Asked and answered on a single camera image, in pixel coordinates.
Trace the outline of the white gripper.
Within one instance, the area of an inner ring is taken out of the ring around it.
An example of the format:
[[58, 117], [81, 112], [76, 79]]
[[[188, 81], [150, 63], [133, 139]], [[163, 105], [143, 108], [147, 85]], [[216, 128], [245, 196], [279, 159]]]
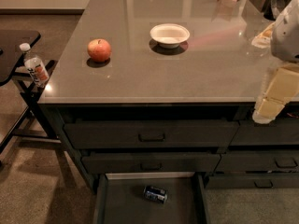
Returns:
[[276, 21], [253, 38], [251, 45], [270, 47], [273, 56], [289, 62], [267, 74], [254, 107], [253, 120], [268, 124], [299, 93], [299, 65], [295, 64], [299, 63], [299, 0], [291, 0]]

